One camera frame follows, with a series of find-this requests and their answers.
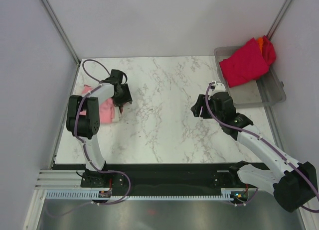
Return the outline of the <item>pink t shirt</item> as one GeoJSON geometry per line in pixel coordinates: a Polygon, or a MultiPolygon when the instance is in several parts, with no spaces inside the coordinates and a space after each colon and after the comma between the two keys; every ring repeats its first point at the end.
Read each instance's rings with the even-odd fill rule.
{"type": "Polygon", "coordinates": [[[111,124],[116,120],[115,106],[111,98],[99,105],[99,119],[101,124],[111,124]]]}

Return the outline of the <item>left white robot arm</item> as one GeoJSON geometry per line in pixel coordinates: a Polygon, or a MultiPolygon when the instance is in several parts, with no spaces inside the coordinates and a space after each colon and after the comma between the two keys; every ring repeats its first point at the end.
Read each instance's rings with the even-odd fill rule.
{"type": "Polygon", "coordinates": [[[102,156],[97,133],[100,128],[100,105],[110,99],[121,114],[126,104],[133,102],[127,84],[127,75],[113,69],[108,78],[82,95],[71,95],[68,100],[66,128],[80,142],[86,160],[86,169],[95,171],[92,181],[99,187],[109,183],[109,174],[103,171],[106,160],[102,156]]]}

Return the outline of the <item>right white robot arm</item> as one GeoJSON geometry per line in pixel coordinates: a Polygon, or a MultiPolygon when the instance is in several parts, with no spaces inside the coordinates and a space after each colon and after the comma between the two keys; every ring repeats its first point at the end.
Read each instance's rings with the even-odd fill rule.
{"type": "Polygon", "coordinates": [[[298,208],[318,213],[305,206],[319,196],[316,168],[309,162],[297,161],[263,137],[252,120],[236,111],[227,92],[201,94],[190,110],[194,117],[217,121],[225,134],[246,146],[268,167],[261,170],[245,161],[237,163],[228,174],[232,186],[245,183],[264,190],[290,213],[298,208]]]}

